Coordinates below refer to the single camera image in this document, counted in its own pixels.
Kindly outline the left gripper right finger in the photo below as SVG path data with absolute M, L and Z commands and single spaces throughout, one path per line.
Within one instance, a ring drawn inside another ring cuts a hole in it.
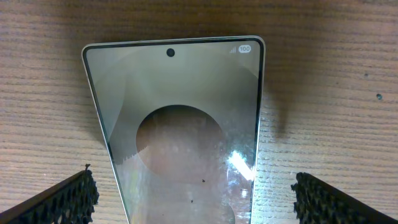
M 299 172 L 291 185 L 300 224 L 397 224 L 397 220 L 356 200 L 315 176 Z

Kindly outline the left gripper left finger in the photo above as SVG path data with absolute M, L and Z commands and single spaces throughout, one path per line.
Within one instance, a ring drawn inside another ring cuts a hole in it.
M 91 223 L 100 195 L 89 166 L 2 212 L 1 224 Z

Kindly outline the bronze Galaxy smartphone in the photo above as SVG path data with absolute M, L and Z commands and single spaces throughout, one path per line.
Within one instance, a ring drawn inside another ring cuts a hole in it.
M 255 35 L 83 48 L 129 223 L 251 223 L 265 53 Z

